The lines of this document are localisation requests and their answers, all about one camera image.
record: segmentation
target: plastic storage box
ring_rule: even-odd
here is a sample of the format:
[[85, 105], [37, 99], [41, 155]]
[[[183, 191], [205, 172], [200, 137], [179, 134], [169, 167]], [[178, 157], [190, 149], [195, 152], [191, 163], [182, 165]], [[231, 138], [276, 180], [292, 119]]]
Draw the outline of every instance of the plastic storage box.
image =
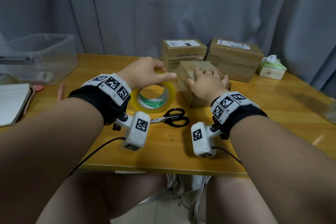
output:
[[66, 34], [34, 34], [9, 41], [6, 67], [20, 82], [57, 84], [78, 66], [74, 39]]

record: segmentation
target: brown cardboard box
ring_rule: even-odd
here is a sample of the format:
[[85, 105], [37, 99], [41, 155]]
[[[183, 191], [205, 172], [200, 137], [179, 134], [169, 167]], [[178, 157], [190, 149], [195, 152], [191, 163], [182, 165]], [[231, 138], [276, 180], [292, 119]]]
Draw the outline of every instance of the brown cardboard box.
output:
[[162, 40], [161, 59], [169, 72], [179, 70], [180, 61], [204, 60], [207, 47], [197, 39]]
[[[208, 61], [181, 61], [179, 64], [178, 78], [177, 78], [177, 90], [181, 91], [183, 97], [185, 98], [189, 107], [204, 107], [209, 106], [209, 104], [195, 96], [187, 84], [187, 80], [196, 80], [194, 70], [199, 67], [202, 71], [205, 69], [210, 69], [212, 72], [218, 71], [210, 62]], [[224, 75], [219, 72], [220, 79], [222, 80]], [[229, 82], [226, 86], [227, 89], [231, 86]]]
[[263, 57], [263, 52], [256, 44], [213, 38], [205, 60], [227, 74], [231, 80], [250, 82]]

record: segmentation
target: hand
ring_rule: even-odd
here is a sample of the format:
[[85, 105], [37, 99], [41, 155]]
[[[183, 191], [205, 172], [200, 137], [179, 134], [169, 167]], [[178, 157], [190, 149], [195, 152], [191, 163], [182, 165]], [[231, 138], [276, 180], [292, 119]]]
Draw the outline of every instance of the hand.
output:
[[[163, 73], [156, 74], [154, 69], [159, 69]], [[177, 78], [176, 73], [168, 73], [161, 60], [151, 57], [140, 58], [117, 73], [131, 90], [144, 88], [161, 82], [170, 81]]]
[[223, 80], [219, 79], [219, 73], [212, 73], [209, 69], [205, 69], [204, 73], [198, 68], [195, 68], [196, 81], [188, 79], [191, 91], [200, 99], [212, 103], [217, 97], [223, 95], [229, 90], [225, 89], [229, 78], [224, 76]]

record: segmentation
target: tape roll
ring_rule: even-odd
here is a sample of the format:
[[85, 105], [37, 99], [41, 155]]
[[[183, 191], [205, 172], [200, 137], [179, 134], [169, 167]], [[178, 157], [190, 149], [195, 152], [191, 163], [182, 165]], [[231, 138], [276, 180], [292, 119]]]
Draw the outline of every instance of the tape roll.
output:
[[171, 82], [162, 82], [157, 84], [164, 89], [164, 92], [158, 98], [148, 99], [140, 94], [141, 89], [131, 92], [131, 104], [138, 111], [144, 113], [158, 113], [168, 109], [175, 99], [175, 89]]

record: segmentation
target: notebook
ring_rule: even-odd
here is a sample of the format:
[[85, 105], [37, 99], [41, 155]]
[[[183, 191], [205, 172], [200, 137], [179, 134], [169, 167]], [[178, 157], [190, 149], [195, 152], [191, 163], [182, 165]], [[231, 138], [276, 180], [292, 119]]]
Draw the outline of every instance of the notebook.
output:
[[0, 85], [0, 127], [14, 125], [34, 95], [34, 88], [28, 83]]

